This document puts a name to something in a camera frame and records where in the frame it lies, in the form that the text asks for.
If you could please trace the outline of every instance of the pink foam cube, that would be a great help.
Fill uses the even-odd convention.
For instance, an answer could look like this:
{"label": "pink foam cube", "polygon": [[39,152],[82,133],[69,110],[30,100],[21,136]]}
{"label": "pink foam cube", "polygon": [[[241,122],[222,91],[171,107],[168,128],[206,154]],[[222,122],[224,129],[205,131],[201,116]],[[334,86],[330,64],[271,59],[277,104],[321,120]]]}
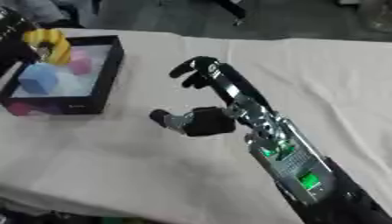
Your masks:
{"label": "pink foam cube", "polygon": [[86,52],[80,50],[71,51],[71,61],[68,66],[76,75],[91,73],[91,58]]}
{"label": "pink foam cube", "polygon": [[22,102],[14,102],[7,109],[14,116],[28,116],[32,111],[32,106]]}

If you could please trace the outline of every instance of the blue foam cube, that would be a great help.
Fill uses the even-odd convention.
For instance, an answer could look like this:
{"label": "blue foam cube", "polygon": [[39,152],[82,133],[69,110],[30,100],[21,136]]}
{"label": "blue foam cube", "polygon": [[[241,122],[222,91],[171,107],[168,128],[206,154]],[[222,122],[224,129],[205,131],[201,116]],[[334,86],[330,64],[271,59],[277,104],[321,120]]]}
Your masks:
{"label": "blue foam cube", "polygon": [[59,82],[57,68],[46,63],[28,66],[19,76],[19,83],[29,94],[48,95]]}

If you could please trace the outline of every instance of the black tray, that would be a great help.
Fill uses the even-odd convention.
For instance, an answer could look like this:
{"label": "black tray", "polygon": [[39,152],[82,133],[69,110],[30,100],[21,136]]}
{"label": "black tray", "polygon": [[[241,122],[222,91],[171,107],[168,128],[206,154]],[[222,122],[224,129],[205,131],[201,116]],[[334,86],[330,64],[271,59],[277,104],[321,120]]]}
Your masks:
{"label": "black tray", "polygon": [[90,95],[85,96],[54,96],[54,97],[14,97],[19,87],[18,76],[29,66],[23,64],[0,92],[0,102],[12,113],[12,106],[25,105],[33,111],[51,115],[87,115],[100,114],[105,108],[110,90],[120,65],[124,50],[117,36],[68,38],[72,46],[110,46],[98,78]]}

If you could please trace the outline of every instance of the prosthetic hand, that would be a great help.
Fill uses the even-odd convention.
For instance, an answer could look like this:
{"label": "prosthetic hand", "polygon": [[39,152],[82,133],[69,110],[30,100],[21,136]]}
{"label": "prosthetic hand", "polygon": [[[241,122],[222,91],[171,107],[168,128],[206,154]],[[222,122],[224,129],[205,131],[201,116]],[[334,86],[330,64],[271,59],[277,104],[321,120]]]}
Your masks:
{"label": "prosthetic hand", "polygon": [[322,155],[288,118],[230,65],[196,57],[170,76],[193,74],[184,88],[210,87],[225,108],[197,108],[183,116],[155,110],[150,118],[190,137],[228,133],[235,121],[250,128],[249,153],[273,178],[277,189],[306,224],[387,224],[392,219],[329,157]]}
{"label": "prosthetic hand", "polygon": [[17,61],[69,62],[71,46],[58,30],[39,29],[14,10],[0,7],[0,74]]}

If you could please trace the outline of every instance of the white tablecloth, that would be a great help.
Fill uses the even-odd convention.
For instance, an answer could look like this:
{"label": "white tablecloth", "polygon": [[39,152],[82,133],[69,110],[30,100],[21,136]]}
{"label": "white tablecloth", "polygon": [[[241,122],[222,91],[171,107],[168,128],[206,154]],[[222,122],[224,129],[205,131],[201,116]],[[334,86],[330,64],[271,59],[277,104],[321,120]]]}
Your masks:
{"label": "white tablecloth", "polygon": [[234,134],[190,138],[150,121],[222,105],[169,71],[192,56],[232,64],[312,142],[392,211],[392,45],[332,40],[120,35],[126,58],[103,115],[0,114],[0,195],[79,214],[183,224],[301,223]]}

